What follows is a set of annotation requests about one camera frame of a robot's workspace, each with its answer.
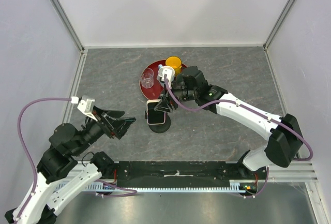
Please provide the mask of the black phone stand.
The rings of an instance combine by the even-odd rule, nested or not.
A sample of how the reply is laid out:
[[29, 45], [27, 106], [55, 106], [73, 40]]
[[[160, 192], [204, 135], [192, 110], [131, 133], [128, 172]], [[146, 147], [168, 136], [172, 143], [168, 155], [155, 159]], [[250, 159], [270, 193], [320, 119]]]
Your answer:
[[171, 126], [171, 119], [170, 117], [165, 114], [165, 122], [159, 125], [149, 125], [149, 128], [154, 133], [164, 133], [169, 130]]

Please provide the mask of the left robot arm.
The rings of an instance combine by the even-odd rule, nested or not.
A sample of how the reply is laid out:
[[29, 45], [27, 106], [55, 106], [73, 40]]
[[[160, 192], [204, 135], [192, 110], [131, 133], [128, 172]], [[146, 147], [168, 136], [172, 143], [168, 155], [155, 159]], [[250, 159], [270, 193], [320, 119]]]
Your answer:
[[125, 117], [124, 111], [103, 110], [96, 106], [78, 106], [86, 117], [81, 130], [64, 123], [50, 136], [50, 147], [38, 165], [33, 167], [34, 180], [21, 204], [6, 212], [8, 223], [55, 223], [64, 207], [87, 185], [102, 178], [108, 179], [115, 170], [114, 161], [105, 153], [97, 152], [84, 169], [63, 188], [56, 187], [78, 164], [81, 155], [101, 136], [121, 139], [135, 117]]

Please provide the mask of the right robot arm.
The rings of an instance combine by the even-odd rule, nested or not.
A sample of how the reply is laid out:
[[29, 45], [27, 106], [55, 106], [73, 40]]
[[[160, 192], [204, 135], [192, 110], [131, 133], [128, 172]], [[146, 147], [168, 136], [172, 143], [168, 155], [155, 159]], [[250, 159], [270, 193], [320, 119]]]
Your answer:
[[206, 110], [228, 117], [266, 140], [265, 145], [241, 157], [237, 173], [242, 179], [251, 178], [257, 169], [271, 164], [287, 168], [303, 144], [294, 116], [271, 114], [241, 101], [226, 89], [209, 84], [196, 66], [184, 68], [178, 75], [172, 67], [162, 66], [157, 80], [163, 90], [155, 106], [148, 107], [148, 113], [166, 116], [178, 107], [184, 108], [183, 102], [194, 101], [198, 105], [195, 111]]

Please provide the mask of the phone with pink case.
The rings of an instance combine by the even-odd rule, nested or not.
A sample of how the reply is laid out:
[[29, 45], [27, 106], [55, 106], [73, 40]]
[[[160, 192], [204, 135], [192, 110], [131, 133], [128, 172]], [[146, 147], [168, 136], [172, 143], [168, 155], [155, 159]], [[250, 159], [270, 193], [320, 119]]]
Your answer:
[[165, 123], [166, 113], [154, 110], [160, 102], [160, 99], [148, 100], [146, 102], [145, 119], [148, 125], [162, 125]]

